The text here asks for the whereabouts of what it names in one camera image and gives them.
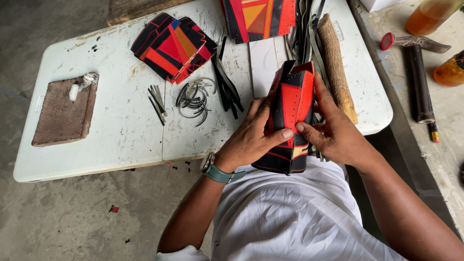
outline amber bottle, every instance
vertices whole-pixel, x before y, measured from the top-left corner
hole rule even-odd
[[[448,87],[464,84],[464,50],[435,69],[433,77],[439,84]]]
[[[464,0],[424,0],[406,21],[406,30],[414,35],[431,34],[463,5]]]

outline hammer head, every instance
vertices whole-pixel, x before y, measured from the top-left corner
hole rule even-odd
[[[424,36],[412,35],[405,37],[395,37],[393,33],[386,33],[380,42],[380,49],[385,51],[392,46],[410,47],[414,45],[419,45],[422,49],[437,53],[444,53],[451,48],[451,46],[437,43],[434,40]]]

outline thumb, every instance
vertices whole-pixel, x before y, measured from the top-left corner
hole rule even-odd
[[[286,142],[291,137],[293,137],[293,131],[291,129],[282,129],[271,133],[269,136],[266,136],[266,147],[269,149]]]
[[[313,126],[305,122],[298,122],[295,127],[301,134],[303,134],[304,138],[316,146],[316,148],[323,147],[323,144],[326,141],[326,137],[318,130],[313,128]]]

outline patchwork leather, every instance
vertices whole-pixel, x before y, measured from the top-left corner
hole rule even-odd
[[[306,156],[311,144],[295,128],[297,122],[313,121],[313,62],[295,66],[296,61],[286,61],[276,72],[271,90],[274,97],[271,113],[264,128],[264,135],[274,131],[292,129],[294,135],[277,145],[251,164],[253,167],[275,173],[301,173],[306,169]]]
[[[235,44],[289,34],[295,26],[295,0],[220,0]]]
[[[132,44],[134,55],[163,79],[179,84],[215,53],[217,45],[190,18],[161,13]]]

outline person's left hand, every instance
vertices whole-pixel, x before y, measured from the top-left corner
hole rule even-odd
[[[269,136],[264,136],[264,126],[271,112],[272,94],[270,91],[267,97],[251,102],[243,123],[216,153],[214,166],[223,172],[231,173],[239,166],[257,161],[272,147],[293,136],[290,129],[277,130]]]

